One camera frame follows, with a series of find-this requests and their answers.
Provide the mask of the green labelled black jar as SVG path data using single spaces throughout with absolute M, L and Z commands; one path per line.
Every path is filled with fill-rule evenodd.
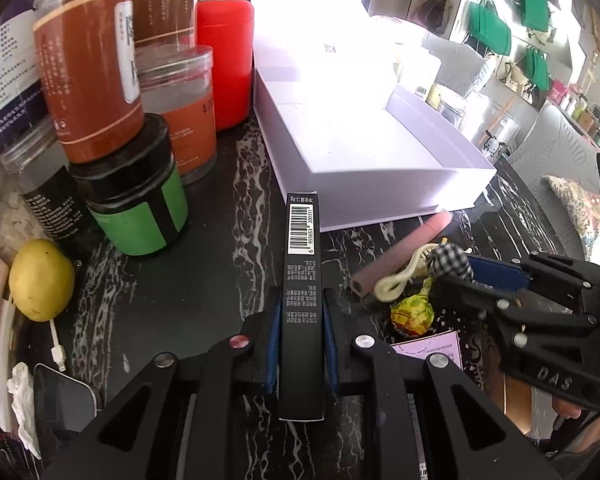
M 147 256 L 184 228 L 188 203 L 166 120 L 147 113 L 140 132 L 94 162 L 69 165 L 80 195 L 119 252 Z

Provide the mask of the floral cushion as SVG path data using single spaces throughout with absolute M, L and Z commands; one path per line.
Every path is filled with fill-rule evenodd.
M 600 266 L 600 196 L 571 179 L 551 174 L 544 179 L 566 208 L 580 238 L 584 260 Z

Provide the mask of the cream hair claw clip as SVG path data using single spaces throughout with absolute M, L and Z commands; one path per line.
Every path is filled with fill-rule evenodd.
M 428 243 L 417 248 L 404 269 L 377 282 L 373 289 L 375 298 L 381 302 L 394 301 L 400 297 L 406 285 L 414 278 L 426 278 L 428 274 L 427 257 L 437 247 L 436 243 Z

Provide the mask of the red cylindrical canister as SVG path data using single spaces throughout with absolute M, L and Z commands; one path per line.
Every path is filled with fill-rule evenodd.
M 247 0 L 201 1 L 196 44 L 212 49 L 215 125 L 235 127 L 250 113 L 254 10 Z

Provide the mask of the green tote bag left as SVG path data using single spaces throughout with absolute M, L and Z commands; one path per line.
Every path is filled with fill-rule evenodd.
M 509 56 L 512 50 L 512 32 L 493 0 L 469 3 L 468 37 L 494 54 Z

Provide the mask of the dark hanging handbag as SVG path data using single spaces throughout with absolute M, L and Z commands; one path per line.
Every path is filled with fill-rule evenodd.
M 452 10 L 451 0 L 422 0 L 412 15 L 412 22 L 426 28 L 428 32 L 442 35 L 449 23 Z

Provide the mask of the black labelled clear jar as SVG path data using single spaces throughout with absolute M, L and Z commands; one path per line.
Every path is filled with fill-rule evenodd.
M 56 242 L 68 240 L 93 223 L 78 185 L 69 174 L 69 162 L 52 118 L 45 117 L 29 130 L 1 154 L 0 161 L 50 238 Z

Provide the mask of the orange labelled clear jar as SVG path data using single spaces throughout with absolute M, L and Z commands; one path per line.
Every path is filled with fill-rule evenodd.
M 136 64 L 144 111 L 166 120 L 182 183 L 200 180 L 216 162 L 212 49 L 159 44 Z

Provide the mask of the green tote bag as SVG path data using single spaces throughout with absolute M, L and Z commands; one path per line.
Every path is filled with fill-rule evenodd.
M 468 37 L 494 54 L 509 56 L 512 50 L 512 32 L 493 0 L 469 3 Z
M 550 90 L 550 75 L 544 53 L 535 48 L 528 47 L 524 56 L 524 76 L 530 84 L 542 91 Z
M 526 29 L 548 32 L 550 29 L 550 7 L 548 0 L 505 0 L 517 13 L 520 24 Z

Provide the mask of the grey leaf pattern chair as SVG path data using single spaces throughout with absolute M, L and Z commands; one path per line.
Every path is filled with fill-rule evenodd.
M 509 157 L 508 162 L 539 203 L 566 254 L 583 259 L 583 249 L 565 206 L 544 177 L 571 179 L 588 192 L 600 196 L 600 176 L 596 157 L 598 148 L 578 133 L 562 110 L 546 103 L 536 116 L 528 136 Z

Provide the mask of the green tote bag upper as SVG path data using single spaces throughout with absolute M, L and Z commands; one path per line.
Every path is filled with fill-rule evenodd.
M 548 32 L 550 29 L 550 7 L 548 0 L 505 0 L 517 13 L 520 24 L 526 29 Z

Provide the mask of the lavender contact lens box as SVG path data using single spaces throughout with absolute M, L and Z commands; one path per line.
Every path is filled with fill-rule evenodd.
M 456 330 L 448 330 L 440 334 L 401 342 L 392 346 L 402 356 L 424 360 L 433 353 L 447 356 L 461 370 L 463 368 L 462 352 L 460 352 L 460 336 Z

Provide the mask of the crumpled white tissue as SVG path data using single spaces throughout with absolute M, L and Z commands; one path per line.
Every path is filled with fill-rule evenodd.
M 12 411 L 18 424 L 19 440 L 36 460 L 42 460 L 35 426 L 34 381 L 26 363 L 20 362 L 12 368 L 7 391 L 12 396 Z

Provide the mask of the white lavender gift box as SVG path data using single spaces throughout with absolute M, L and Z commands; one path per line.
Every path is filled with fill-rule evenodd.
M 254 114 L 280 190 L 316 193 L 322 231 L 470 208 L 494 177 L 407 87 L 430 38 L 385 16 L 327 30 L 257 26 Z

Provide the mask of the green tote bag lower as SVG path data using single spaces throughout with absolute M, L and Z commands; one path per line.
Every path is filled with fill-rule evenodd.
M 528 47 L 524 56 L 524 76 L 530 84 L 542 91 L 550 90 L 550 75 L 544 53 L 535 48 Z

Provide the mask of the pink lipstick tube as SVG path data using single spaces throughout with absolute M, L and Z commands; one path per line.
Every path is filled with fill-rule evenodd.
M 352 292 L 359 297 L 369 294 L 378 281 L 406 266 L 416 249 L 430 243 L 451 223 L 452 219 L 453 215 L 449 211 L 434 214 L 377 257 L 374 262 L 358 270 L 351 278 Z

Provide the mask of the black white gingham scrunchie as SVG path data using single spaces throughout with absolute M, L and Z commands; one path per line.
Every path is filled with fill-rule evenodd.
M 426 257 L 428 274 L 436 280 L 450 276 L 461 281 L 472 281 L 472 270 L 469 257 L 460 246 L 453 243 L 441 243 Z

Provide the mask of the yellow lollipop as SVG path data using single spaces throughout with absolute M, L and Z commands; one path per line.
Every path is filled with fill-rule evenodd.
M 426 278 L 420 291 L 391 308 L 390 318 L 396 330 L 406 336 L 424 336 L 434 322 L 434 307 L 429 294 L 434 280 Z

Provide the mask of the tall brown-filled clear jar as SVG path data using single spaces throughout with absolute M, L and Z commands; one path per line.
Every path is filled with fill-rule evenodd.
M 144 124 L 133 0 L 34 0 L 36 66 L 69 162 L 127 144 Z

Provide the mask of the black smartphone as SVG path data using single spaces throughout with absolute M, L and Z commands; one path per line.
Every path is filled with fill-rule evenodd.
M 33 371 L 35 429 L 42 462 L 50 464 L 97 416 L 97 392 L 59 370 L 38 363 Z

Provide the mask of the slim black cosmetic box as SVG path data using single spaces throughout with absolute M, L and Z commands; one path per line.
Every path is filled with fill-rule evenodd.
M 279 325 L 279 416 L 324 418 L 325 358 L 320 210 L 315 192 L 287 195 L 284 281 Z

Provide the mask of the yellow lemon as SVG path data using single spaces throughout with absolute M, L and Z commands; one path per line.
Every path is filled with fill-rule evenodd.
M 8 286 L 17 309 L 34 322 L 47 322 L 65 310 L 73 295 L 72 261 L 49 240 L 29 240 L 17 252 Z

